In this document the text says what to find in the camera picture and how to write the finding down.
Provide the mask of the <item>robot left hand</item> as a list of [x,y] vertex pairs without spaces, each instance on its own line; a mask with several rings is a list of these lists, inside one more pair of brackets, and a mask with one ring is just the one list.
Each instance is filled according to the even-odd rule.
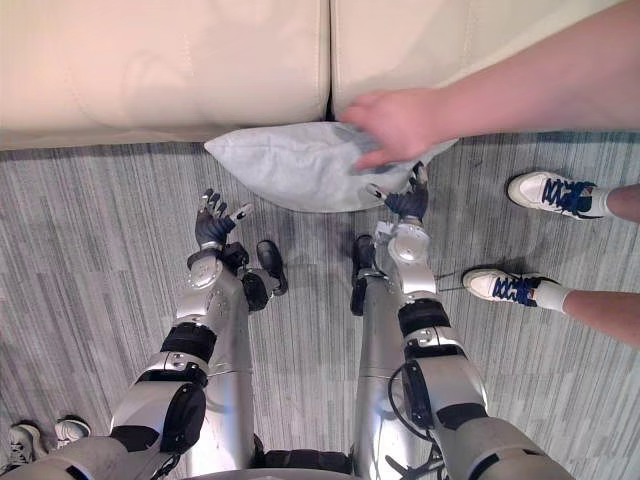
[[227,212],[227,207],[221,194],[212,188],[201,194],[195,222],[195,238],[201,250],[221,250],[228,235],[253,210],[252,203],[245,203],[231,213]]

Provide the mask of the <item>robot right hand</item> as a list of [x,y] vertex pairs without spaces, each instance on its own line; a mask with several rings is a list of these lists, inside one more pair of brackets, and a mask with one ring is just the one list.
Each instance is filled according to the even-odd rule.
[[421,223],[428,207],[428,173],[423,162],[417,162],[409,178],[409,187],[404,193],[390,193],[382,187],[369,183],[366,191],[382,200],[384,205],[399,219],[404,221],[416,221]]

